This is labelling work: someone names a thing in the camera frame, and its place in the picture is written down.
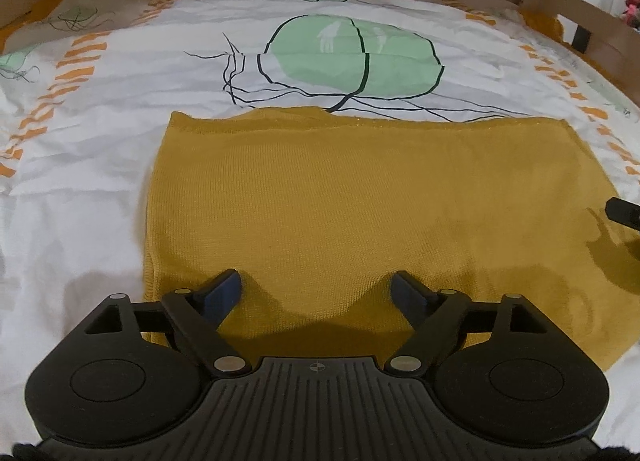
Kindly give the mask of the yellow fitted sheet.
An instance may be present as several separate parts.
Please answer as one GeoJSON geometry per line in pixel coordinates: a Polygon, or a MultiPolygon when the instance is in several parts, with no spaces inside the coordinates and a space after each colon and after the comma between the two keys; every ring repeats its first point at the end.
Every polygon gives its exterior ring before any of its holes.
{"type": "Polygon", "coordinates": [[[564,28],[557,17],[550,16],[550,14],[540,10],[526,8],[522,8],[518,13],[528,28],[547,36],[557,43],[562,43],[564,28]]]}

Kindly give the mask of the mustard yellow knit garment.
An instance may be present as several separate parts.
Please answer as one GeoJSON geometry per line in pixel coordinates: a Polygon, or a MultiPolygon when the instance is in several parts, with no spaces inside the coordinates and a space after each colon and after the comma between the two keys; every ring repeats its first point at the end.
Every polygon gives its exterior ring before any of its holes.
{"type": "Polygon", "coordinates": [[[410,325],[406,270],[477,301],[525,295],[600,367],[639,338],[639,237],[615,190],[551,118],[471,124],[267,108],[171,115],[146,200],[144,296],[229,268],[244,293],[221,334],[245,357],[390,357],[410,325]]]}

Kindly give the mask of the white patterned duvet cover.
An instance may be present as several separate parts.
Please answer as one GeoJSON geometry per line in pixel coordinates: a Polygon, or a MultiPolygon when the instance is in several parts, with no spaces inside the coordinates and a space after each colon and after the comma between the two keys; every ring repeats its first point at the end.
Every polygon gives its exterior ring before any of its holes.
{"type": "MultiPolygon", "coordinates": [[[[639,111],[519,16],[457,0],[62,0],[1,58],[1,444],[35,441],[32,369],[108,294],[144,296],[146,200],[171,115],[259,109],[570,125],[639,198],[639,111]]],[[[639,446],[639,339],[605,445],[639,446]]]]}

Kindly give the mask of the pink red clothes pile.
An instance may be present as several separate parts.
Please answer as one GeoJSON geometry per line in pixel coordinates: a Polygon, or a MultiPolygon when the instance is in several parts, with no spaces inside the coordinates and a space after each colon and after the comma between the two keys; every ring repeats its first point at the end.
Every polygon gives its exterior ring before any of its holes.
{"type": "Polygon", "coordinates": [[[620,15],[620,20],[622,20],[626,25],[629,25],[631,28],[638,30],[640,26],[640,0],[624,1],[625,11],[620,15]]]}

